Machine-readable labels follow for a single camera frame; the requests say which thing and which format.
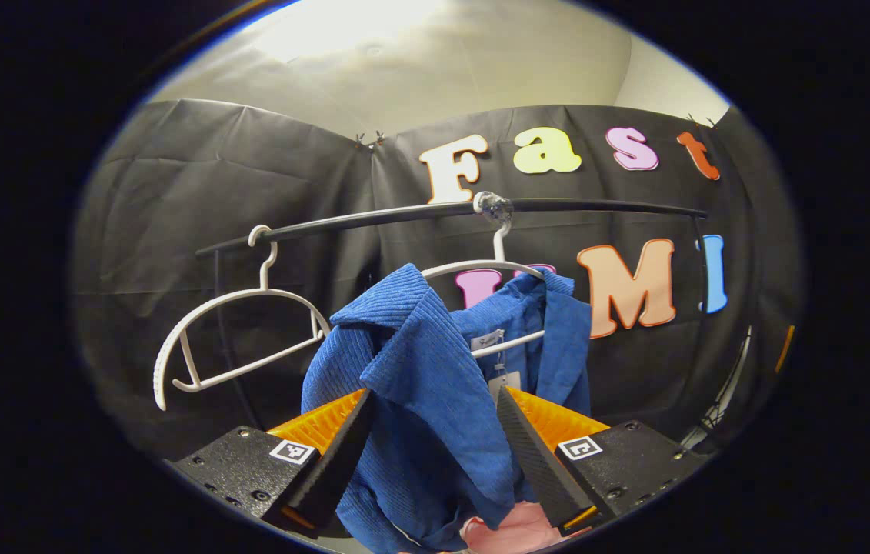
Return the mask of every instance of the blue shirt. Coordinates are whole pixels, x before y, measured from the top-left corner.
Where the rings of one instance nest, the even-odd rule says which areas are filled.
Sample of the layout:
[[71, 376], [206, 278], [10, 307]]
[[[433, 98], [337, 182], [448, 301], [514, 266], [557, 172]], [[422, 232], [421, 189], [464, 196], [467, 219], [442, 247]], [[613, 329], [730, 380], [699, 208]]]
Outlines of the blue shirt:
[[[519, 375], [520, 389], [590, 415], [585, 359], [589, 305], [575, 282], [542, 270], [512, 279], [470, 309], [448, 312], [413, 264], [376, 283], [330, 319], [302, 386], [302, 413], [363, 387], [375, 421], [336, 512], [378, 554], [457, 551], [471, 516], [490, 529], [515, 502], [534, 501], [487, 381]], [[471, 340], [542, 338], [476, 360]]]

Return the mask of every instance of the ceiling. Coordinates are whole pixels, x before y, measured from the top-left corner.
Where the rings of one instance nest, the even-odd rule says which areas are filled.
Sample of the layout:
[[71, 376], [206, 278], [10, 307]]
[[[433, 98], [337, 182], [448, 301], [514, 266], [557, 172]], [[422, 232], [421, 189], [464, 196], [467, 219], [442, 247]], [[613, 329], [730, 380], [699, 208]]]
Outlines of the ceiling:
[[[646, 91], [631, 95], [632, 104], [620, 98], [636, 41], [628, 29], [559, 0], [301, 0], [196, 56], [150, 101], [252, 105], [350, 138], [367, 133], [366, 142], [378, 130], [390, 135], [520, 105], [619, 101], [657, 110], [646, 98], [656, 92], [645, 85], [629, 87]], [[685, 72], [648, 43], [641, 47], [663, 58], [654, 74], [664, 60]], [[641, 77], [630, 82], [650, 78]], [[692, 94], [715, 92], [701, 84]], [[717, 120], [724, 109], [715, 112]]]

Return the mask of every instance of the plastic hanger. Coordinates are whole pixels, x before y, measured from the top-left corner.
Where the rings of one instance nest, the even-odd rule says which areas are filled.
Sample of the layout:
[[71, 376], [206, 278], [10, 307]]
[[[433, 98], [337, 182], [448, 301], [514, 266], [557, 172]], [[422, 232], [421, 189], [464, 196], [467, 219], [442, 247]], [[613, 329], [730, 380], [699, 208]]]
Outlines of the plastic hanger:
[[[267, 225], [257, 225], [249, 234], [247, 242], [250, 246], [255, 244], [256, 238], [262, 232], [269, 232], [270, 228]], [[172, 379], [172, 385], [177, 387], [179, 390], [184, 390], [184, 392], [199, 392], [199, 390], [209, 389], [210, 386], [219, 385], [221, 382], [230, 381], [230, 379], [238, 378], [240, 375], [244, 375], [246, 372], [251, 372], [253, 369], [257, 369], [262, 367], [263, 365], [270, 364], [270, 362], [274, 362], [275, 360], [280, 360], [280, 358], [284, 358], [285, 355], [292, 354], [301, 350], [302, 348], [311, 345], [312, 343], [316, 343], [322, 338], [326, 337], [331, 329], [328, 326], [328, 322], [326, 322], [325, 318], [323, 318], [322, 313], [315, 308], [315, 306], [300, 297], [300, 295], [296, 295], [293, 293], [289, 293], [287, 291], [281, 291], [278, 289], [270, 289], [267, 288], [267, 270], [269, 270], [270, 266], [274, 264], [274, 260], [277, 259], [277, 242], [273, 242], [272, 246], [270, 246], [270, 257], [260, 265], [260, 288], [259, 289], [247, 289], [244, 291], [237, 291], [235, 293], [230, 293], [227, 295], [221, 295], [221, 297], [210, 299], [209, 302], [206, 302], [203, 305], [200, 305], [198, 308], [193, 309], [189, 312], [177, 325], [172, 329], [172, 332], [168, 334], [168, 338], [165, 339], [165, 342], [161, 346], [161, 351], [158, 353], [158, 358], [154, 362], [154, 400], [157, 402], [158, 407], [161, 410], [167, 410], [167, 404], [165, 402], [165, 390], [164, 390], [164, 381], [165, 381], [165, 368], [168, 365], [168, 358], [171, 357], [172, 350], [175, 347], [175, 340], [177, 339], [182, 344], [182, 354], [185, 355], [185, 365], [188, 366], [188, 374], [192, 377], [191, 383], [184, 383], [179, 381], [178, 379]], [[185, 330], [188, 329], [189, 324], [192, 324], [196, 319], [199, 319], [199, 316], [202, 316], [203, 313], [210, 311], [210, 309], [216, 308], [217, 305], [227, 304], [227, 302], [233, 302], [235, 299], [242, 299], [248, 297], [255, 297], [256, 295], [276, 295], [276, 297], [284, 297], [294, 299], [294, 301], [301, 302], [305, 305], [306, 308], [311, 312], [312, 319], [312, 337], [305, 342], [300, 344], [296, 344], [290, 348], [286, 348], [277, 354], [269, 355], [262, 360], [258, 360], [256, 362], [251, 362], [251, 364], [244, 365], [244, 367], [231, 369], [231, 371], [225, 372], [225, 374], [213, 376], [213, 378], [204, 379], [204, 381], [200, 381], [198, 378], [198, 372], [195, 371], [195, 361], [192, 360], [192, 351], [188, 347], [188, 334], [185, 333]]]
[[[533, 267], [529, 267], [520, 263], [514, 262], [506, 262], [506, 258], [504, 256], [504, 249], [502, 249], [502, 238], [509, 233], [511, 227], [513, 225], [512, 221], [512, 208], [508, 207], [509, 200], [502, 199], [495, 195], [494, 193], [488, 192], [488, 190], [481, 190], [477, 192], [476, 195], [472, 199], [472, 208], [475, 210], [477, 214], [487, 215], [493, 221], [501, 221], [502, 225], [499, 227], [498, 231], [493, 235], [493, 256], [495, 259], [473, 259], [467, 260], [467, 262], [453, 262], [446, 263], [445, 265], [439, 265], [437, 267], [431, 267], [431, 269], [426, 269], [421, 272], [421, 275], [425, 279], [431, 279], [431, 277], [438, 277], [439, 275], [444, 275], [446, 273], [456, 273], [458, 271], [466, 271], [469, 269], [515, 269], [519, 271], [523, 271], [524, 273], [529, 273], [538, 279], [543, 280], [544, 274], [540, 273], [537, 269]], [[537, 331], [536, 333], [530, 333], [527, 336], [522, 336], [519, 338], [515, 338], [511, 341], [504, 342], [502, 344], [497, 344], [495, 346], [490, 346], [488, 348], [483, 348], [472, 353], [473, 358], [481, 358], [484, 355], [495, 354], [497, 352], [504, 351], [508, 348], [512, 348], [518, 346], [520, 344], [530, 342], [532, 340], [536, 340], [544, 336], [544, 331]]]

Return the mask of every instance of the pink garment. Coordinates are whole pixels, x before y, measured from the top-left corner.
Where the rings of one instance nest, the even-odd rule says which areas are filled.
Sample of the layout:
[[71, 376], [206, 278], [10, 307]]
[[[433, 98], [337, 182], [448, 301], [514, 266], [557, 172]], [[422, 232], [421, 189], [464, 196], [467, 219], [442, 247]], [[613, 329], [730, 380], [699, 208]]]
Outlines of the pink garment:
[[551, 527], [540, 504], [520, 502], [499, 523], [499, 530], [494, 532], [480, 518], [472, 518], [462, 526], [460, 534], [474, 554], [526, 554], [578, 533], [561, 536], [557, 527]]

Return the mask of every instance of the hanger hook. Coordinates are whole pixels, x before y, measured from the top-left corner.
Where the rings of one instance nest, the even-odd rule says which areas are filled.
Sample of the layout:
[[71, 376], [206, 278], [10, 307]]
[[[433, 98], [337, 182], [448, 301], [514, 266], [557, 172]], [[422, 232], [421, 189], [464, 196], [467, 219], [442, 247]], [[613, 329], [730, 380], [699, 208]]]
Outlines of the hanger hook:
[[[272, 228], [267, 227], [267, 225], [257, 225], [251, 230], [251, 234], [247, 236], [247, 243], [250, 246], [256, 245], [256, 238], [258, 236], [265, 234], [265, 232], [273, 231]], [[267, 270], [270, 269], [270, 266], [274, 265], [274, 262], [277, 260], [277, 241], [270, 243], [270, 257], [266, 259], [266, 262], [260, 264], [260, 290], [267, 290]]]
[[493, 235], [493, 256], [497, 262], [506, 262], [502, 238], [509, 233], [513, 226], [513, 203], [509, 199], [489, 192], [480, 190], [472, 197], [472, 209], [477, 214], [483, 214], [486, 218], [499, 225], [499, 229]]

